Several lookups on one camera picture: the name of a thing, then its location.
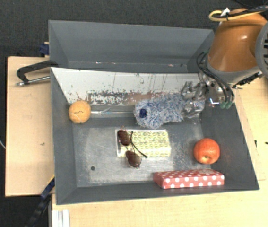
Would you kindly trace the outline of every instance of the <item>sunglasses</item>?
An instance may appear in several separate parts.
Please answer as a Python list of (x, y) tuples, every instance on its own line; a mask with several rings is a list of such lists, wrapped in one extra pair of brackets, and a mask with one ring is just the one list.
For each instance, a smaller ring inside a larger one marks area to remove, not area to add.
[[(139, 169), (141, 164), (141, 157), (135, 152), (138, 151), (141, 155), (143, 155), (145, 158), (147, 156), (143, 154), (133, 143), (133, 131), (128, 134), (128, 132), (125, 129), (120, 129), (117, 131), (117, 136), (119, 139), (119, 143), (121, 143), (123, 146), (126, 147), (127, 151), (125, 152), (125, 157), (128, 160), (128, 163), (131, 167)], [(134, 151), (128, 150), (128, 146), (131, 145)]]

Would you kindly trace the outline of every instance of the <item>red apple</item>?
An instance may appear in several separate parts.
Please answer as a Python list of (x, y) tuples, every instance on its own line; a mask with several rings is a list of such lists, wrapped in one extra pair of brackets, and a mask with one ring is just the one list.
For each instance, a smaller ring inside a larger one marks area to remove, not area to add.
[(213, 164), (220, 157), (220, 147), (213, 139), (200, 139), (195, 144), (194, 157), (202, 164)]

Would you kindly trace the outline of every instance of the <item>red polka dot box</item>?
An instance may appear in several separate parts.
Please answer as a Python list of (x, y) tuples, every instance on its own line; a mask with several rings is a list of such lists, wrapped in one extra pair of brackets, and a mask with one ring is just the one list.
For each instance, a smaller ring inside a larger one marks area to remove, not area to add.
[(224, 175), (212, 169), (156, 172), (153, 180), (163, 189), (224, 185)]

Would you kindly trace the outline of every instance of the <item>orange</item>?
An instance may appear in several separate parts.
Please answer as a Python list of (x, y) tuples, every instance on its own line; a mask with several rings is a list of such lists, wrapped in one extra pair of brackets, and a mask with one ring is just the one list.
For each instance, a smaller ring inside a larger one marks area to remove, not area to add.
[(200, 163), (213, 164), (220, 157), (220, 147), (213, 139), (200, 139), (195, 144), (194, 157)]
[(76, 101), (69, 108), (69, 118), (74, 123), (84, 123), (91, 115), (91, 106), (86, 101)]

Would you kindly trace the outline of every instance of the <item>wooden table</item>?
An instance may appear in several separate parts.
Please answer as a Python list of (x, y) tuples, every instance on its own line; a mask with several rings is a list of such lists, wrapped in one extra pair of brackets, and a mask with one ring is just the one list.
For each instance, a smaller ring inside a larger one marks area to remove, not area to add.
[[(8, 59), (7, 197), (40, 194), (54, 173), (50, 81), (15, 86), (18, 68), (47, 59)], [(47, 75), (49, 69), (28, 78)], [(268, 226), (268, 80), (236, 90), (236, 107), (260, 190), (72, 205), (56, 205), (53, 193), (51, 209), (69, 209), (72, 227)]]

